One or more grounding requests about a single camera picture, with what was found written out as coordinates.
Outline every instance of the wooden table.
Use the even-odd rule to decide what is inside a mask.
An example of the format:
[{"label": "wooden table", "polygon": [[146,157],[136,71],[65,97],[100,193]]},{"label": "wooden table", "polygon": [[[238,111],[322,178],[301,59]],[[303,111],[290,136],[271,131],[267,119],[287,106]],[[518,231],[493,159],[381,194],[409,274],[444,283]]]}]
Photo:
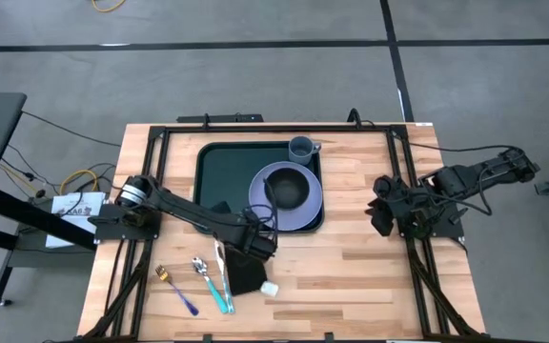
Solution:
[{"label": "wooden table", "polygon": [[[129,175],[141,173],[149,126],[127,126],[115,185],[122,185]],[[411,142],[437,145],[432,126],[408,124],[408,132]],[[192,198],[196,156],[206,144],[282,141],[296,135],[299,133],[174,134],[164,187]],[[375,179],[392,173],[385,135],[379,132],[305,135],[323,145],[325,221],[313,234],[280,235],[276,257],[266,265],[269,279],[280,286],[278,295],[275,298],[261,293],[241,295],[234,298],[236,314],[220,313],[204,279],[194,273],[190,263],[194,256],[206,259],[213,282],[222,290],[213,239],[198,233],[190,224],[165,216],[160,237],[153,245],[140,340],[200,339],[204,333],[212,333],[213,339],[226,340],[322,339],[326,332],[333,332],[336,339],[421,337],[405,243],[396,234],[381,237],[363,213],[366,204],[375,197],[371,190]],[[396,143],[405,172],[401,145]],[[439,151],[413,147],[413,157],[418,175],[442,166]],[[450,239],[436,238],[432,242],[441,288],[467,322],[483,331],[465,252]],[[91,329],[103,314],[117,246],[118,242],[107,242],[98,248],[79,334]],[[113,296],[117,293],[122,264],[120,261]],[[165,266],[176,285],[200,310],[198,317],[192,317],[170,286],[158,279],[153,272],[158,264]],[[426,298],[432,330],[436,331],[429,292]],[[131,296],[122,333],[129,331],[133,303]]]}]

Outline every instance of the gray floor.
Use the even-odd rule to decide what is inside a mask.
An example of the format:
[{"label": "gray floor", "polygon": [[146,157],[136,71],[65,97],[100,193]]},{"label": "gray floor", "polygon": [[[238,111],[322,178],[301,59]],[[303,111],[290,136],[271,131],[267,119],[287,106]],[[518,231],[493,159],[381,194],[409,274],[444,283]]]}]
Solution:
[{"label": "gray floor", "polygon": [[[549,38],[545,0],[395,0],[391,8],[400,39]],[[0,45],[384,37],[379,4],[368,0],[129,0],[110,14],[89,1],[0,0]],[[441,146],[518,145],[541,165],[538,180],[549,178],[549,47],[404,48],[401,56],[416,121],[434,122]],[[110,141],[127,123],[204,112],[335,121],[357,107],[367,119],[401,120],[386,48],[0,53],[0,91],[25,92],[27,111]],[[51,181],[117,158],[28,117],[12,144]],[[2,175],[0,188],[22,195]],[[512,185],[488,198],[492,217],[463,219],[487,329],[549,341],[549,197]],[[6,297],[16,304],[0,309],[0,342],[71,338],[89,276],[14,271]]]}]

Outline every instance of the black metal frame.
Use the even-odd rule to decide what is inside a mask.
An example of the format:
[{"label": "black metal frame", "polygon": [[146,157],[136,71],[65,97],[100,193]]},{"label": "black metal frame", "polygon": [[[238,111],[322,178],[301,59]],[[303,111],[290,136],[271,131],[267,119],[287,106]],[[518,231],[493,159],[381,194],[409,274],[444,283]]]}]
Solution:
[{"label": "black metal frame", "polygon": [[[160,148],[160,154],[158,157],[158,164],[156,167],[156,179],[162,182],[164,179],[164,167],[167,162],[167,152],[169,149],[171,135],[174,133],[193,133],[193,132],[382,132],[386,135],[389,155],[392,163],[392,170],[394,175],[401,175],[401,168],[399,166],[399,160],[397,157],[397,147],[394,139],[394,135],[399,137],[403,150],[404,160],[408,176],[410,178],[410,184],[412,186],[417,185],[417,173],[414,166],[414,160],[412,157],[411,147],[408,141],[407,128],[404,125],[363,125],[359,117],[358,112],[353,109],[349,114],[347,120],[352,124],[340,124],[340,125],[226,125],[226,126],[213,126],[210,125],[210,119],[208,115],[205,115],[204,122],[201,126],[192,127],[151,127],[149,133],[148,146],[146,148],[145,159],[143,163],[143,174],[149,174],[151,163],[153,160],[153,151],[156,138],[162,139]],[[404,236],[405,228],[400,228],[400,235]],[[515,340],[496,339],[491,338],[487,334],[478,333],[472,329],[463,318],[457,313],[453,305],[448,301],[446,296],[439,288],[439,282],[437,277],[436,262],[434,259],[433,248],[429,237],[421,240],[422,251],[426,261],[426,265],[420,261],[417,252],[416,240],[410,235],[404,236],[406,242],[406,248],[408,251],[408,260],[410,263],[412,281],[415,291],[415,297],[417,300],[417,311],[419,322],[421,326],[421,332],[424,339],[431,339],[441,342],[516,342]],[[147,255],[150,258],[152,249],[152,241],[148,240],[145,243],[144,249],[148,249]],[[128,296],[129,285],[127,284],[131,280],[132,272],[132,257],[136,250],[136,241],[130,241],[127,248],[126,261],[123,269],[123,277],[121,281],[121,289],[126,286],[126,293],[120,294],[113,300],[114,303],[124,302]],[[134,302],[134,308],[132,313],[131,333],[130,336],[120,336],[120,329],[122,325],[122,316],[124,312],[124,305],[121,306],[121,311],[118,311],[115,315],[113,322],[112,337],[116,336],[124,337],[124,339],[137,340],[139,335],[139,326],[141,323],[141,315],[143,309],[143,301],[146,292],[147,271],[141,275],[138,279],[137,296]],[[422,285],[425,285],[430,293],[433,295],[436,303],[437,310],[437,323],[439,325],[440,333],[432,333],[431,325],[429,321],[429,314],[427,312],[427,304],[425,301],[425,294]],[[448,323],[452,323],[458,333],[461,335],[450,335],[450,329]]]}]

